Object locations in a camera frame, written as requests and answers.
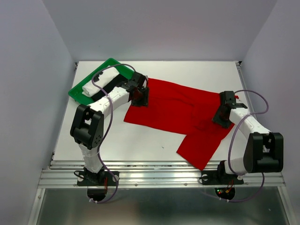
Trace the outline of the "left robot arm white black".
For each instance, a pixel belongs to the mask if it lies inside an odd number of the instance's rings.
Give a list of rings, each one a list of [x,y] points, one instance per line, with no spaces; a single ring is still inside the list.
[[[104,120],[107,116],[113,118],[113,111],[128,102],[132,106],[147,106],[148,95],[148,81],[138,84],[129,80],[121,82],[96,102],[77,107],[70,135],[79,145],[84,159],[84,172],[78,177],[95,185],[104,181],[105,168],[99,159],[99,147],[108,133],[104,131]]]

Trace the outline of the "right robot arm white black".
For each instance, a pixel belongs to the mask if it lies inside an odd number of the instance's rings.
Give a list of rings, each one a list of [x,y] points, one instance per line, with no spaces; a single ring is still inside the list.
[[[221,183],[229,181],[233,175],[247,173],[278,173],[283,170],[284,138],[260,124],[244,104],[225,103],[221,105],[212,120],[223,128],[236,125],[229,146],[227,160],[219,163],[216,179]],[[231,151],[237,131],[246,138],[243,157],[231,159]]]

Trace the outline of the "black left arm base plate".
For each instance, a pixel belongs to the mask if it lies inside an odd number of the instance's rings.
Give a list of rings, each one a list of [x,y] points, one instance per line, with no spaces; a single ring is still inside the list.
[[[77,177],[79,187],[115,187],[116,179],[119,179],[119,172],[114,171],[111,175],[108,171],[100,171],[96,175],[91,175],[85,171],[76,170],[74,175]]]

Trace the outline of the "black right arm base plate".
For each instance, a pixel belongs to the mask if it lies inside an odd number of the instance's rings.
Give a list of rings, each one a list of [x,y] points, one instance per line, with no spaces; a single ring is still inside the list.
[[[236,175],[233,174],[220,174],[217,170],[203,170],[199,180],[203,185],[242,185],[243,179],[239,180]]]

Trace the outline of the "red t shirt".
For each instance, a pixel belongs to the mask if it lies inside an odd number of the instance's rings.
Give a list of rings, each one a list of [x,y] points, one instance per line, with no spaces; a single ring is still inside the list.
[[[148,87],[148,106],[130,106],[124,121],[185,135],[177,153],[203,170],[234,127],[212,121],[220,106],[219,94],[153,78]]]

